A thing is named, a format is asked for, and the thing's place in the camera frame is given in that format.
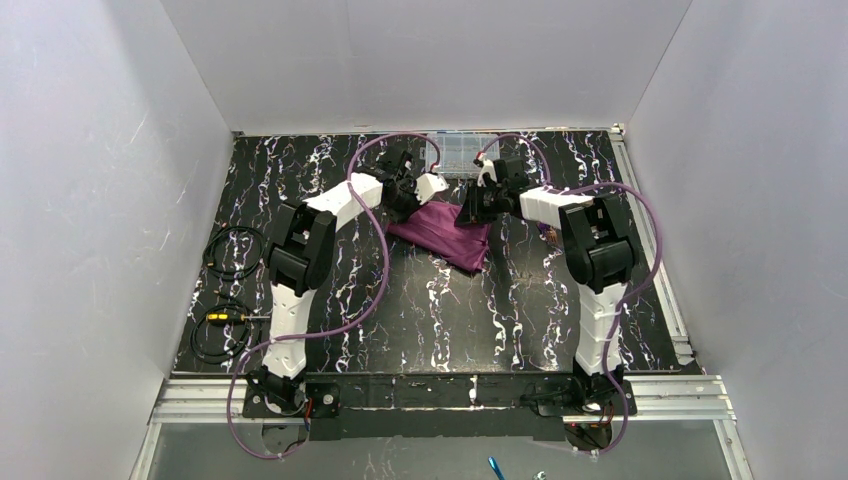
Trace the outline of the purple cloth napkin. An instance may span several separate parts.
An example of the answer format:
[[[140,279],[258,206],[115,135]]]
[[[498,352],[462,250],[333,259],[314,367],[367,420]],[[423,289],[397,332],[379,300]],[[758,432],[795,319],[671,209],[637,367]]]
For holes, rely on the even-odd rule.
[[[440,256],[458,269],[475,274],[489,251],[490,224],[457,226],[458,205],[431,201],[404,222],[390,222],[387,231]]]

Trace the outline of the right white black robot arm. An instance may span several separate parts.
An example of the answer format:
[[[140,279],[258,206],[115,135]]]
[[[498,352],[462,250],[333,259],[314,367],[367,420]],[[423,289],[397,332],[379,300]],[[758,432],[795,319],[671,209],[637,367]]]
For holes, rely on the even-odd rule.
[[[482,225],[510,214],[558,233],[580,300],[576,384],[563,395],[581,407],[608,403],[623,390],[620,315],[638,263],[623,210],[609,195],[581,195],[539,184],[517,157],[491,160],[479,154],[474,164],[479,172],[467,187],[456,225]]]

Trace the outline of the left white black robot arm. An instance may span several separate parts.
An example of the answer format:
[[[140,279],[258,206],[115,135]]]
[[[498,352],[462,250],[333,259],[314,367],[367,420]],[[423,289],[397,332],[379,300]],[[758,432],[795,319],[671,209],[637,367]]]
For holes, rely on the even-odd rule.
[[[416,193],[414,163],[409,151],[391,148],[374,166],[354,172],[326,192],[284,203],[266,248],[273,299],[269,345],[261,367],[247,375],[258,396],[284,411],[305,403],[298,377],[306,366],[310,309],[330,274],[336,234],[367,214],[381,244],[382,275],[387,277],[390,254],[386,233],[373,210],[386,205],[395,215],[409,215],[423,205],[423,198]]]

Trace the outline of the clear plastic compartment box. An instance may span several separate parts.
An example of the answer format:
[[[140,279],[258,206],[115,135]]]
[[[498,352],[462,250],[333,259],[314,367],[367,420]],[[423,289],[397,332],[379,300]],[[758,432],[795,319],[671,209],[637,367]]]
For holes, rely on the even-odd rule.
[[[474,160],[489,143],[492,145],[486,150],[487,157],[495,159],[500,154],[495,133],[436,132],[429,133],[428,137],[438,145],[441,152],[441,161],[436,171],[448,180],[477,178],[480,168],[474,164]]]

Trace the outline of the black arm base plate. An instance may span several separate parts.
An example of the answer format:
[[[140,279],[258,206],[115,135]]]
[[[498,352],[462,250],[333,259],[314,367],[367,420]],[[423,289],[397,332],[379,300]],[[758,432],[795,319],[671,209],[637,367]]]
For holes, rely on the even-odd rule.
[[[247,377],[233,409],[245,419],[298,419],[315,441],[394,436],[558,441],[607,433],[612,420],[638,411],[629,382],[606,404],[574,404],[563,393],[576,381],[562,372],[307,373],[298,381],[306,401],[293,410],[258,396]]]

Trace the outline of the aluminium frame rail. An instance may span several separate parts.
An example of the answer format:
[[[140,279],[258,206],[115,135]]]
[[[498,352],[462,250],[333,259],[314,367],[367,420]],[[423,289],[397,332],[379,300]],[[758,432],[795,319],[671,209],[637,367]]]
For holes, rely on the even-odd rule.
[[[365,217],[340,233],[309,326],[356,329],[306,345],[306,376],[338,388],[339,414],[310,426],[270,412],[234,378],[266,326],[218,327],[216,306],[266,314],[271,289],[257,232],[288,198],[342,180],[361,135],[241,137],[234,143],[173,369],[156,403],[137,479],[739,479],[749,469],[721,379],[686,360],[666,280],[624,314],[621,352],[632,413],[607,455],[575,452],[561,418],[518,404],[562,381],[578,343],[578,288],[532,223],[501,217],[470,275],[395,237],[389,283]]]

